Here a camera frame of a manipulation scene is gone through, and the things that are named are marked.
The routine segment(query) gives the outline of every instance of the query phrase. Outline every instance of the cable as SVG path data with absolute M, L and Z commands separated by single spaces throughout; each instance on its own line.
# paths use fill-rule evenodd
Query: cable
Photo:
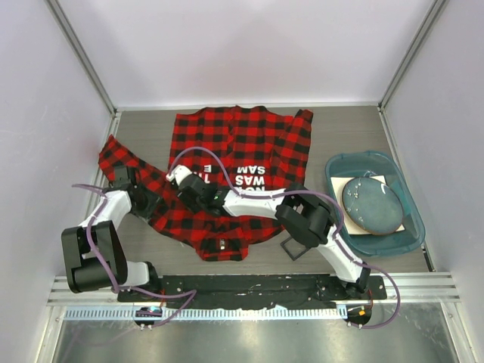
M 341 228 L 343 227 L 344 218 L 345 218 L 344 217 L 344 214 L 343 214 L 343 209 L 338 204 L 338 202 L 336 202 L 330 196 L 328 196 L 328 195 L 326 195 L 324 193 L 321 193 L 319 191 L 308 191 L 308 190 L 285 191 L 285 192 L 282 192 L 282 193 L 279 193 L 279 194 L 272 194 L 272 195 L 251 195 L 251 194 L 248 194 L 247 192 L 241 193 L 231 183 L 230 178 L 229 178 L 228 173 L 227 173 L 227 170 L 225 169 L 225 167 L 223 165 L 223 162 L 219 159 L 219 157 L 217 157 L 211 150 L 209 150 L 209 149 L 207 149 L 205 147 L 201 147 L 201 146 L 189 147 L 189 148 L 183 150 L 180 154 L 178 154 L 178 156 L 175 158 L 175 160 L 173 161 L 172 165 L 170 166 L 169 171 L 168 171 L 168 174 L 171 174 L 172 173 L 173 169 L 176 167 L 176 165 L 177 165 L 178 161 L 180 160 L 180 158 L 183 155 L 185 155 L 187 152 L 192 151 L 192 150 L 201 150 L 201 151 L 204 151 L 204 152 L 210 154 L 216 160 L 216 162 L 222 168 L 222 172 L 224 174 L 225 180 L 226 180 L 229 188 L 237 196 L 245 197 L 247 199 L 254 199 L 254 200 L 268 200 L 268 199 L 274 199 L 274 198 L 284 197 L 284 196 L 288 196 L 288 195 L 311 194 L 311 195 L 315 195 L 317 197 L 321 197 L 321 198 L 325 199 L 326 201 L 330 202 L 331 204 L 333 204 L 333 206 L 336 208 L 337 212 L 340 214 L 340 220 L 338 222 L 338 225 L 337 225 L 337 228 L 336 228 L 335 232 L 333 233 L 333 238 L 334 238 L 334 241 L 336 242 L 337 246 L 340 248 L 340 250 L 346 256 L 346 258 L 348 258 L 349 261 L 350 262 L 353 262 L 355 265 L 360 266 L 362 268 L 370 268 L 372 270 L 377 270 L 377 271 L 381 272 L 382 274 L 384 274 L 386 276 L 386 278 L 388 278 L 388 280 L 390 281 L 390 283 L 393 285 L 393 287 L 395 288 L 395 292 L 396 292 L 396 307 L 395 307 L 395 311 L 393 312 L 392 316 L 388 320 L 384 321 L 383 323 L 375 324 L 375 325 L 370 325 L 370 326 L 360 326 L 360 325 L 357 325 L 355 323 L 351 323 L 351 325 L 353 327 L 358 327 L 358 328 L 361 328 L 361 329 L 376 329 L 376 328 L 384 327 L 384 326 L 388 325 L 389 323 L 391 323 L 396 318 L 396 316 L 399 314 L 400 305 L 401 305 L 401 302 L 402 302 L 402 299 L 400 297 L 399 287 L 397 286 L 396 282 L 388 274 L 388 272 L 384 271 L 383 269 L 381 269 L 381 268 L 379 268 L 377 266 L 368 265 L 366 263 L 361 263 L 361 262 L 355 261 L 355 259 L 352 258 L 352 256 L 348 253 L 348 251 L 346 251 L 346 248 L 338 240 L 338 237 L 340 236 L 339 235 L 339 232 L 341 231 Z
M 111 281 L 111 285 L 113 286 L 113 291 L 114 293 L 119 293 L 121 290 L 134 290 L 138 291 L 139 293 L 144 293 L 146 295 L 160 298 L 160 299 L 178 299 L 181 297 L 186 297 L 190 296 L 193 292 L 197 292 L 196 290 L 190 290 L 186 293 L 179 293 L 177 295 L 160 295 L 157 293 L 152 293 L 148 290 L 141 289 L 140 287 L 130 287 L 130 286 L 123 286 L 121 287 L 118 284 L 118 281 L 116 280 L 116 277 L 114 276 L 114 273 L 111 271 L 110 266 L 107 264 L 106 260 L 104 257 L 101 255 L 101 253 L 98 250 L 98 247 L 95 245 L 94 240 L 92 239 L 92 225 L 94 224 L 94 221 L 96 220 L 97 217 L 101 214 L 103 211 L 104 207 L 107 204 L 107 195 L 103 193 L 101 190 L 102 188 L 100 187 L 95 187 L 94 185 L 87 185 L 87 184 L 74 184 L 73 188 L 81 188 L 81 189 L 86 189 L 87 191 L 91 191 L 93 193 L 96 193 L 97 195 L 101 196 L 102 201 L 101 205 L 92 213 L 92 217 L 88 221 L 88 225 L 86 227 L 86 237 L 88 240 L 89 247 L 91 247 L 91 251 L 94 253 L 96 258 L 99 260 L 100 264 L 103 266 L 104 270 L 106 270 L 107 276 L 109 277 Z
M 177 157 L 175 158 L 175 160 L 173 160 L 173 163 L 172 163 L 172 165 L 170 166 L 170 168 L 168 170 L 168 175 L 170 175 L 172 173 L 173 169 L 177 166 L 178 161 L 180 160 L 180 158 L 183 155 L 185 155 L 186 153 L 188 153 L 190 151 L 193 151 L 193 150 L 201 150 L 201 151 L 204 151 L 204 152 L 210 154 L 215 159 L 215 161 L 220 165 L 220 168 L 222 169 L 222 172 L 224 174 L 225 180 L 226 180 L 229 188 L 237 196 L 239 196 L 239 197 L 245 197 L 247 199 L 254 199 L 254 200 L 268 200 L 268 199 L 274 199 L 274 198 L 279 198 L 279 197 L 286 197 L 286 196 L 289 196 L 289 195 L 301 195 L 301 194 L 311 194 L 311 195 L 315 195 L 315 196 L 318 196 L 318 197 L 326 200 L 327 202 L 333 204 L 333 206 L 336 208 L 337 212 L 341 216 L 341 219 L 340 219 L 340 221 L 337 224 L 336 231 L 334 232 L 334 235 L 336 235 L 337 233 L 339 233 L 341 231 L 341 228 L 343 228 L 344 214 L 343 214 L 343 210 L 341 209 L 341 206 L 332 197 L 330 197 L 329 195 L 326 195 L 325 193 L 321 193 L 319 191 L 300 190 L 300 191 L 284 191 L 282 193 L 271 194 L 271 195 L 251 195 L 250 193 L 247 193 L 247 192 L 243 192 L 243 193 L 239 192 L 239 190 L 236 189 L 236 187 L 232 184 L 232 182 L 230 180 L 230 177 L 228 176 L 227 169 L 224 167 L 224 164 L 220 160 L 220 158 L 217 157 L 211 150 L 209 150 L 209 149 L 207 149 L 205 147 L 193 146 L 193 147 L 189 147 L 187 149 L 184 149 L 180 154 L 177 155 Z

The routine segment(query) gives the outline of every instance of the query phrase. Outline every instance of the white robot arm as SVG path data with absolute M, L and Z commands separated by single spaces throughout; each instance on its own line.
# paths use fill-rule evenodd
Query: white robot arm
M 294 240 L 306 248 L 316 248 L 323 255 L 333 266 L 336 276 L 346 283 L 349 293 L 366 291 L 370 269 L 355 264 L 363 262 L 341 236 L 334 236 L 336 225 L 329 206 L 314 195 L 282 195 L 286 191 L 306 190 L 302 185 L 294 184 L 276 191 L 237 189 L 236 193 L 229 187 L 205 183 L 183 165 L 176 166 L 166 179 L 178 188 L 178 198 L 194 213 L 203 209 L 214 216 L 277 219 Z M 300 212 L 296 210 L 298 207 L 302 207 Z

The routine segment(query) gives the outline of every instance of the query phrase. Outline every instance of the metal frame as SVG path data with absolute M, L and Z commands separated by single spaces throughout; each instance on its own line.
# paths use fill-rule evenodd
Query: metal frame
M 422 44 L 427 39 L 427 36 L 430 34 L 434 24 L 439 19 L 440 14 L 444 10 L 445 6 L 447 5 L 448 0 L 434 0 L 430 9 L 428 10 L 425 18 L 423 19 L 420 28 L 415 34 L 414 39 L 412 40 L 410 47 L 407 50 L 407 53 L 400 62 L 395 75 L 392 78 L 392 81 L 388 85 L 381 102 L 378 104 L 379 108 L 384 110 L 385 107 L 388 105 L 389 101 L 391 100 L 395 90 L 398 88 L 400 82 L 402 81 L 403 77 L 408 71 L 408 68 L 411 66 L 412 62 L 415 59 L 418 51 L 421 49 Z
M 396 303 L 392 284 L 382 274 L 388 299 L 377 300 L 379 304 Z M 402 303 L 458 303 L 460 301 L 455 283 L 448 272 L 418 272 L 392 274 L 402 297 Z M 368 303 L 366 300 L 341 300 L 338 304 Z M 65 276 L 55 278 L 47 306 L 146 306 L 149 302 L 117 302 L 116 294 L 110 288 L 74 294 L 67 285 Z
M 478 362 L 476 350 L 470 341 L 464 323 L 465 319 L 462 312 L 462 303 L 442 302 L 441 307 L 459 361 L 463 363 L 468 361 Z
M 442 310 L 461 361 L 476 361 L 473 348 L 461 318 L 461 301 L 452 277 L 447 272 L 395 273 L 402 303 L 441 303 Z M 389 299 L 376 304 L 395 304 L 395 291 L 388 279 L 383 277 Z M 345 315 L 346 304 L 367 301 L 338 301 L 336 309 L 295 310 L 272 309 L 261 312 L 216 310 L 187 310 L 176 318 L 180 321 L 243 321 L 243 320 L 287 320 L 287 319 L 340 319 Z M 50 363 L 54 357 L 64 320 L 125 320 L 133 319 L 135 310 L 149 306 L 149 302 L 117 302 L 111 289 L 100 289 L 89 293 L 74 294 L 67 285 L 67 278 L 55 278 L 48 298 L 48 323 L 39 348 L 37 363 Z
M 89 60 L 84 48 L 82 47 L 79 38 L 77 37 L 75 31 L 73 30 L 72 25 L 70 24 L 69 20 L 67 19 L 66 14 L 64 13 L 61 5 L 59 4 L 58 0 L 45 0 L 47 6 L 51 10 L 55 20 L 57 21 L 61 31 L 66 36 L 68 42 L 70 43 L 74 53 L 79 59 L 84 71 L 86 72 L 88 78 L 91 80 L 92 85 L 97 90 L 98 94 L 100 95 L 101 99 L 103 100 L 106 108 L 112 115 L 112 120 L 109 129 L 107 130 L 107 136 L 109 134 L 116 134 L 117 128 L 119 126 L 119 119 L 121 113 L 118 111 L 122 110 L 146 110 L 146 107 L 137 108 L 137 107 L 122 107 L 117 109 L 113 102 L 110 99 L 105 87 L 103 86 L 99 76 L 97 75 L 91 61 Z M 389 141 L 389 145 L 392 151 L 392 155 L 394 160 L 397 164 L 402 167 L 397 151 L 397 145 L 395 143 L 395 139 L 392 135 L 392 130 L 387 122 L 386 117 L 386 106 L 389 104 L 390 100 L 392 99 L 393 95 L 395 94 L 396 89 L 398 88 L 400 82 L 402 81 L 403 77 L 407 73 L 411 63 L 414 61 L 418 51 L 422 47 L 425 39 L 430 33 L 430 30 L 433 28 L 433 25 L 437 21 L 439 15 L 442 13 L 445 5 L 447 4 L 448 0 L 434 0 L 433 4 L 430 6 L 430 9 L 425 16 L 423 23 L 420 25 L 419 30 L 417 31 L 416 36 L 414 37 L 406 55 L 402 59 L 392 81 L 390 82 L 382 100 L 379 103 L 376 102 L 356 102 L 356 103 L 316 103 L 316 104 L 306 104 L 306 107 L 322 107 L 322 106 L 378 106 L 378 110 L 380 112 L 380 118 L 382 120 L 383 127 L 385 129 L 385 133 L 387 139 Z M 201 108 L 205 107 L 206 105 L 191 105 L 191 106 L 181 106 L 181 107 L 155 107 L 151 108 L 150 110 L 177 110 L 177 109 L 187 109 L 187 108 Z M 301 104 L 268 104 L 268 107 L 301 107 Z M 105 183 L 105 178 L 100 170 L 98 170 L 94 183 L 95 185 L 103 185 Z M 86 215 L 88 215 L 95 207 L 96 203 L 98 202 L 97 196 L 92 196 L 89 203 L 88 209 L 86 211 Z M 426 253 L 426 259 L 428 258 L 428 253 L 426 252 L 425 248 L 423 249 L 424 253 Z M 454 281 L 451 278 L 451 275 L 446 272 L 429 272 L 429 273 L 417 273 L 417 274 L 392 274 L 395 278 L 396 283 L 399 286 L 401 295 L 402 295 L 402 303 L 435 303 L 439 302 L 442 306 L 442 311 L 445 315 L 445 320 L 448 325 L 448 329 L 451 334 L 451 338 L 454 342 L 456 351 L 458 353 L 458 358 L 461 361 L 476 361 L 475 350 L 470 343 L 467 329 L 464 325 L 463 318 L 462 318 L 462 306 L 461 301 L 458 295 L 458 292 L 455 288 Z M 375 303 L 382 303 L 382 304 L 393 304 L 396 302 L 395 300 L 395 291 L 391 285 L 391 283 L 384 278 L 385 286 L 387 289 L 387 293 L 389 295 L 389 299 L 376 301 Z M 342 306 L 345 303 L 340 301 L 338 302 L 337 309 L 321 309 L 321 310 L 328 310 L 326 312 L 313 312 L 309 313 L 308 316 L 311 318 L 334 318 L 340 317 L 343 313 Z M 48 299 L 48 304 L 45 308 L 45 328 L 42 332 L 42 339 L 38 349 L 37 355 L 37 362 L 38 363 L 47 363 L 52 362 L 54 357 L 54 352 L 57 347 L 57 342 L 59 340 L 61 334 L 61 327 L 64 320 L 68 320 L 79 315 L 81 318 L 92 318 L 92 314 L 97 314 L 99 311 L 108 312 L 113 310 L 123 310 L 127 311 L 126 316 L 121 318 L 132 319 L 131 312 L 135 306 L 146 306 L 146 303 L 120 303 L 116 301 L 116 295 L 113 294 L 110 289 L 101 289 L 99 291 L 95 291 L 92 293 L 82 293 L 82 294 L 73 294 L 70 292 L 67 286 L 67 279 L 65 277 L 57 277 L 55 278 L 51 294 Z M 202 320 L 213 320 L 213 319 L 226 319 L 229 318 L 231 320 L 244 320 L 246 316 L 244 314 L 232 314 L 228 316 L 224 313 L 216 313 L 216 314 L 209 314 L 209 313 L 200 313 L 200 315 L 191 313 L 188 314 L 187 317 L 189 319 L 198 319 L 201 318 Z M 262 316 L 261 318 L 295 318 L 292 315 L 288 314 L 278 314 L 278 313 L 271 313 L 267 316 Z
M 79 62 L 82 65 L 87 77 L 91 80 L 92 85 L 98 92 L 99 96 L 104 102 L 107 110 L 109 111 L 111 116 L 115 116 L 116 108 L 109 97 L 106 88 L 103 86 L 96 70 L 94 69 L 91 61 L 89 60 L 88 55 L 85 53 L 84 48 L 82 47 L 79 38 L 77 37 L 76 32 L 74 31 L 72 25 L 70 24 L 69 19 L 67 19 L 64 10 L 62 9 L 61 5 L 59 4 L 58 0 L 45 0 L 48 8 L 50 9 L 52 15 L 54 16 L 57 24 L 60 27 L 62 33 L 66 36 L 67 41 L 69 42 L 71 48 L 73 49 L 74 53 L 76 54 Z

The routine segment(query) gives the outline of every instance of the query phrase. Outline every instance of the white wall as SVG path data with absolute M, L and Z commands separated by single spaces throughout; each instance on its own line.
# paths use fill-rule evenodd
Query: white wall
M 388 108 L 405 176 L 484 353 L 484 2 L 450 1 Z
M 60 1 L 117 106 L 374 102 L 432 0 Z
M 0 80 L 0 351 L 30 363 L 110 117 L 43 1 L 2 2 Z

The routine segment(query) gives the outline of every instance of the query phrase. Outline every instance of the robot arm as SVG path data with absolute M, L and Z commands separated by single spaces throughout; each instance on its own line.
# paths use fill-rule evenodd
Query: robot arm
M 126 261 L 116 230 L 127 213 L 148 219 L 161 197 L 138 184 L 133 168 L 116 168 L 116 180 L 104 189 L 107 198 L 102 212 L 93 212 L 79 226 L 62 233 L 62 246 L 67 282 L 75 293 L 97 290 L 111 285 L 110 279 L 88 243 L 88 224 L 98 251 L 106 259 L 119 285 L 142 286 L 145 290 L 159 290 L 159 280 L 149 262 Z M 214 216 L 258 216 L 277 219 L 290 236 L 306 247 L 316 248 L 333 266 L 348 294 L 367 290 L 370 269 L 353 263 L 362 262 L 347 247 L 341 237 L 334 240 L 336 230 L 329 206 L 314 195 L 295 194 L 278 196 L 288 191 L 305 190 L 294 184 L 277 191 L 243 191 L 237 194 L 229 187 L 207 184 L 185 166 L 177 166 L 166 177 L 177 189 L 178 198 L 196 213 L 200 210 Z
M 147 218 L 161 198 L 136 182 L 135 169 L 115 168 L 116 180 L 103 190 L 106 201 L 80 225 L 62 232 L 62 250 L 66 266 L 67 283 L 74 293 L 98 290 L 111 285 L 110 279 L 88 243 L 88 224 L 96 248 L 110 266 L 119 285 L 144 286 L 157 290 L 156 271 L 149 262 L 127 261 L 116 230 L 128 213 Z M 96 214 L 105 203 L 100 214 Z
M 294 184 L 277 191 L 240 190 L 237 195 L 229 187 L 205 183 L 182 165 L 176 166 L 166 178 L 178 188 L 178 198 L 194 213 L 205 210 L 214 216 L 277 219 L 295 241 L 307 249 L 314 247 L 323 255 L 345 284 L 347 292 L 364 293 L 367 290 L 370 269 L 353 263 L 362 260 L 350 250 L 341 236 L 337 235 L 337 238 L 346 253 L 334 240 L 336 225 L 329 206 L 314 195 L 279 196 L 285 191 L 306 190 L 304 186 Z

